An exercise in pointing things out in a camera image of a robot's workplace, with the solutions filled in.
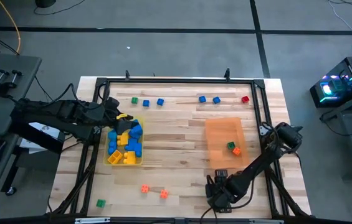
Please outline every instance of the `orange tray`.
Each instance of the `orange tray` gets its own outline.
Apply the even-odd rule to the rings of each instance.
[[[205,129],[212,169],[241,168],[250,164],[240,118],[207,119]],[[228,142],[234,142],[240,149],[239,156],[227,148]]]

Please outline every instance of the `yellow tray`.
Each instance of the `yellow tray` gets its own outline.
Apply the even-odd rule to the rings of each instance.
[[[143,163],[143,157],[144,157],[144,118],[139,117],[139,116],[134,116],[135,119],[138,120],[139,124],[141,125],[141,128],[143,129],[143,135],[141,135],[140,139],[138,140],[139,143],[141,143],[141,157],[136,158],[136,164],[124,164],[123,160],[125,159],[125,150],[124,146],[118,146],[118,151],[123,155],[120,161],[117,164],[110,164],[108,162],[109,154],[108,154],[108,148],[109,148],[109,142],[110,139],[108,139],[107,135],[107,140],[105,141],[105,152],[103,155],[103,163],[108,166],[139,166]]]

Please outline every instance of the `white cable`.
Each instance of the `white cable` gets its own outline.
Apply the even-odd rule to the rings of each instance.
[[[329,3],[330,6],[332,7],[333,13],[337,16],[337,18],[339,18],[340,20],[342,20],[342,21],[346,24],[346,26],[348,26],[348,27],[351,29],[351,31],[352,31],[352,28],[349,26],[349,24],[348,24],[342,17],[340,17],[340,16],[336,13],[335,7],[333,7],[333,5],[332,5],[332,3],[330,2],[330,0],[328,0],[328,3]]]

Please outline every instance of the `orange block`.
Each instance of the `orange block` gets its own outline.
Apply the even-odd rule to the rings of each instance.
[[[141,187],[141,192],[143,193],[148,193],[150,187],[146,184],[143,184],[143,186]]]
[[[161,198],[168,198],[169,192],[167,190],[161,190]]]
[[[235,147],[235,149],[232,151],[232,153],[234,153],[234,155],[236,155],[236,156],[239,156],[240,149],[238,147]]]

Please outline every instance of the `green block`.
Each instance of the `green block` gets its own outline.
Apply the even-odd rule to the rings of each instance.
[[[133,97],[133,98],[131,99],[131,103],[137,104],[137,103],[138,103],[138,98],[137,98],[137,97]]]
[[[227,143],[227,147],[228,147],[228,149],[233,150],[233,149],[235,149],[235,143],[234,142],[228,142]]]
[[[97,207],[100,207],[100,208],[105,207],[105,203],[106,203],[106,202],[107,202],[107,201],[105,201],[105,200],[98,199],[98,200],[97,200]]]

